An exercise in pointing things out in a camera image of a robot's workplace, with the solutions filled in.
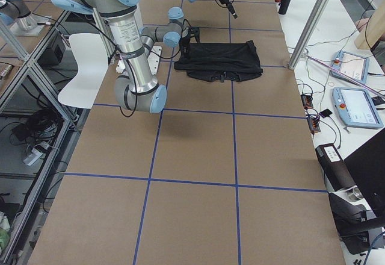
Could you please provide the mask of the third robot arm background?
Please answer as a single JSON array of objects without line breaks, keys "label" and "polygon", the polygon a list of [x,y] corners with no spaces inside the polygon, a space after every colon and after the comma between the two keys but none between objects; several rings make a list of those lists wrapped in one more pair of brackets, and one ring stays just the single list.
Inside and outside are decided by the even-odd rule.
[{"label": "third robot arm background", "polygon": [[32,14],[24,0],[1,0],[1,20],[15,36],[35,37],[52,24],[47,17]]}]

